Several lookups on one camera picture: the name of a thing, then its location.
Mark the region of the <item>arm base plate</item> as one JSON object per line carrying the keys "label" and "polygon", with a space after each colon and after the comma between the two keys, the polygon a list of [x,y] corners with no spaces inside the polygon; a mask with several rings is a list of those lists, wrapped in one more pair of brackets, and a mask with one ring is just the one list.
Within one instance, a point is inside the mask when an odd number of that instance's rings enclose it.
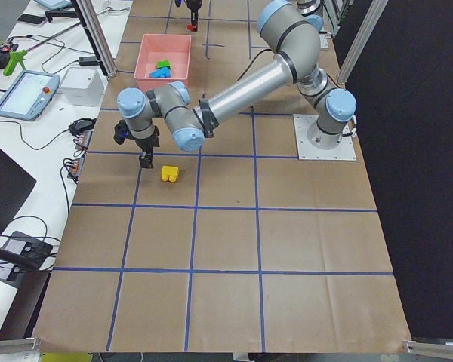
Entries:
{"label": "arm base plate", "polygon": [[301,161],[349,161],[357,160],[353,138],[346,124],[342,133],[328,135],[317,125],[318,115],[294,114],[294,131],[297,156]]}

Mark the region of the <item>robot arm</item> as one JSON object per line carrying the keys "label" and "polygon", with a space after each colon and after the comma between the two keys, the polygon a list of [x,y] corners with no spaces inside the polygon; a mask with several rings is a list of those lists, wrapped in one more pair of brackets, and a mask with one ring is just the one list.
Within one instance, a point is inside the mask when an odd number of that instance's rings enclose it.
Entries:
{"label": "robot arm", "polygon": [[315,106],[327,91],[329,79],[319,68],[319,31],[323,27],[320,1],[272,1],[260,13],[257,32],[273,52],[273,59],[250,75],[241,75],[211,99],[201,99],[189,108],[189,94],[180,81],[148,90],[140,95],[140,140],[146,143],[140,157],[142,167],[151,168],[159,132],[153,119],[163,118],[178,147],[187,152],[199,149],[214,129],[286,84],[297,85]]}
{"label": "robot arm", "polygon": [[192,152],[212,138],[223,121],[278,88],[295,84],[319,114],[309,130],[310,143],[318,149],[334,149],[355,115],[357,102],[319,67],[316,28],[290,2],[271,1],[260,13],[257,31],[273,51],[273,59],[211,99],[201,99],[194,109],[188,107],[190,95],[181,81],[148,91],[122,90],[117,97],[122,118],[114,127],[114,141],[133,140],[141,150],[141,167],[151,169],[154,149],[159,146],[154,118],[165,120],[180,150]]}

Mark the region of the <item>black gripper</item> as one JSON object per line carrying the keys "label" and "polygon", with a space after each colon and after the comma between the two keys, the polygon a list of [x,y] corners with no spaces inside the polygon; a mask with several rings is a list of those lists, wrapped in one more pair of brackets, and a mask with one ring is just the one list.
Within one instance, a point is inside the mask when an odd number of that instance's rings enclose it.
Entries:
{"label": "black gripper", "polygon": [[146,138],[140,139],[130,132],[132,139],[141,148],[142,153],[139,156],[140,166],[146,169],[153,169],[154,148],[160,147],[159,144],[159,129],[154,126],[153,132]]}
{"label": "black gripper", "polygon": [[190,10],[190,27],[195,26],[196,16],[194,11],[199,11],[202,7],[202,0],[185,0],[187,8]]}

